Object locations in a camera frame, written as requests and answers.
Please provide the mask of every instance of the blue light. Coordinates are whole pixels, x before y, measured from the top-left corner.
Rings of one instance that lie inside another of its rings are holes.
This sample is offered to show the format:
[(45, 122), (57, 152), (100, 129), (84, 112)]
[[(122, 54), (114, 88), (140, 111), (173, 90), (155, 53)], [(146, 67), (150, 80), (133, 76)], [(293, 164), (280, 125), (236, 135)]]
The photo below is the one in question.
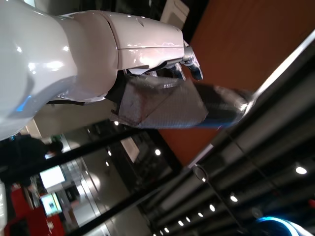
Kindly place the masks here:
[(25, 105), (26, 105), (26, 103), (28, 102), (28, 100), (29, 100), (31, 97), (32, 97), (32, 96), (28, 96), (28, 97), (25, 99), (25, 101), (24, 101), (20, 106), (18, 106), (18, 108), (17, 108), (15, 111), (17, 111), (17, 112), (22, 112), (23, 109), (24, 109), (24, 107), (25, 107)]
[(258, 222), (264, 222), (264, 221), (268, 221), (268, 220), (277, 221), (277, 222), (283, 224), (284, 226), (287, 227), (287, 229), (290, 231), (292, 236), (299, 236), (299, 234), (297, 233), (296, 229), (291, 224), (289, 224), (288, 222), (286, 222), (286, 221), (284, 221), (282, 219), (275, 218), (275, 217), (272, 217), (272, 216), (268, 216), (268, 217), (262, 217), (262, 218), (258, 219), (257, 221)]

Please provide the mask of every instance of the red object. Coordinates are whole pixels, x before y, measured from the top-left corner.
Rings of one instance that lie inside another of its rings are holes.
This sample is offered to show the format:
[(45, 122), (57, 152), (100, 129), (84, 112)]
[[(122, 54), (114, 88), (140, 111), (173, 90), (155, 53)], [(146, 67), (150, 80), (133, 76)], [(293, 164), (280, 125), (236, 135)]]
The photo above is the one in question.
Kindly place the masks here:
[(53, 223), (53, 225), (54, 225), (54, 228), (51, 229), (51, 235), (52, 236), (64, 236), (65, 235), (65, 232), (63, 230), (63, 225), (62, 225), (61, 220), (60, 220), (58, 215), (53, 215), (53, 216), (47, 218), (47, 221)]
[[(64, 230), (58, 215), (46, 217), (44, 208), (31, 209), (26, 202), (22, 189), (15, 189), (11, 192), (11, 201), (15, 210), (16, 218), (7, 223), (4, 228), (4, 235), (10, 236), (10, 227), (21, 220), (26, 220), (31, 236), (64, 236)], [(48, 223), (53, 224), (50, 230)]]
[(10, 196), (16, 217), (26, 215), (32, 210), (24, 198), (22, 188), (12, 190)]
[(315, 200), (314, 199), (309, 199), (309, 205), (311, 208), (315, 208)]

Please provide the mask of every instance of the black pole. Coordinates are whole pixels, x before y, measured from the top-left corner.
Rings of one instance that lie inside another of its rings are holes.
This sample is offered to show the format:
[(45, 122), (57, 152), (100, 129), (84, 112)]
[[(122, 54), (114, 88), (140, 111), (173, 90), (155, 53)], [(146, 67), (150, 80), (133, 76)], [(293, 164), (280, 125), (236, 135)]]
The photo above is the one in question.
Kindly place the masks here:
[(37, 175), (42, 171), (45, 171), (49, 168), (52, 168), (57, 165), (64, 164), (66, 162), (72, 161), (76, 158), (79, 158), (81, 156), (84, 156), (86, 154), (89, 154), (93, 151), (99, 150), (101, 148), (104, 148), (112, 143), (118, 142), (122, 139), (128, 138), (131, 135), (138, 134), (142, 132), (141, 129), (130, 129), (123, 133), (111, 135), (109, 137), (102, 138), (100, 140), (94, 141), (92, 143), (88, 143), (85, 145), (82, 145), (76, 149), (73, 149), (71, 151), (67, 151), (65, 153), (62, 153), (60, 155), (57, 155), (50, 159), (43, 159), (38, 160), (36, 162), (32, 162), (28, 165), (16, 168), (14, 170), (7, 170), (2, 173), (0, 173), (0, 179), (5, 184), (12, 184), (19, 180), (25, 179), (27, 177)]
[(106, 220), (110, 219), (117, 213), (121, 213), (123, 210), (127, 210), (130, 207), (135, 207), (138, 203), (143, 201), (144, 199), (150, 197), (152, 194), (156, 193), (160, 188), (162, 188), (165, 184), (169, 181), (174, 179), (180, 174), (180, 172), (172, 172), (165, 177), (161, 178), (160, 180), (150, 184), (147, 188), (141, 189), (140, 191), (132, 194), (125, 200), (121, 201), (114, 207), (112, 207), (107, 212), (103, 213), (102, 215), (98, 216), (97, 218), (93, 219), (89, 223), (81, 226), (80, 228), (70, 232), (66, 236), (82, 236), (88, 233), (89, 231), (93, 230), (97, 226), (104, 223)]

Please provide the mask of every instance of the black frame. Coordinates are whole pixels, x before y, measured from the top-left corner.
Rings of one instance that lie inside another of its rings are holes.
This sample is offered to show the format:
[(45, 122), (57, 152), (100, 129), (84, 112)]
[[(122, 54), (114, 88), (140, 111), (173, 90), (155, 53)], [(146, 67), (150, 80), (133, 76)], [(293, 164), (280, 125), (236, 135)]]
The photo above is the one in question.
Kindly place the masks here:
[(97, 151), (112, 143), (118, 142), (122, 139), (131, 137), (132, 135), (135, 135), (144, 131), (147, 131), (150, 137), (152, 137), (154, 141), (159, 142), (163, 146), (163, 150), (166, 151), (166, 153), (168, 153), (171, 156), (171, 158), (169, 159), (169, 165), (172, 169), (172, 172), (162, 177), (161, 179), (157, 180), (156, 182), (151, 183), (150, 185), (133, 193), (131, 196), (127, 197), (126, 199), (124, 199), (123, 201), (121, 201), (120, 203), (112, 207), (110, 210), (106, 211), (104, 214), (98, 216), (97, 218), (93, 219), (92, 221), (85, 224), (84, 226), (67, 234), (68, 236), (82, 236), (88, 233), (89, 231), (93, 230), (97, 226), (101, 225), (102, 223), (104, 223), (106, 220), (110, 219), (117, 213), (120, 213), (130, 207), (134, 207), (138, 205), (141, 201), (143, 201), (144, 199), (150, 197), (151, 195), (159, 191), (165, 184), (167, 184), (169, 181), (177, 177), (182, 172), (182, 166), (180, 165), (179, 161), (176, 161), (175, 155), (172, 153), (170, 148), (166, 145), (165, 141), (162, 139), (158, 131), (141, 130), (141, 129), (134, 129), (134, 128), (128, 129), (121, 133), (110, 135), (100, 140), (82, 145), (76, 149), (70, 150), (68, 152), (64, 152), (53, 158), (45, 159), (45, 160), (38, 160), (29, 165), (25, 165), (14, 170), (6, 170), (0, 173), (0, 179), (4, 182), (5, 185), (10, 185), (21, 179), (36, 175), (54, 166), (72, 161), (83, 155)]

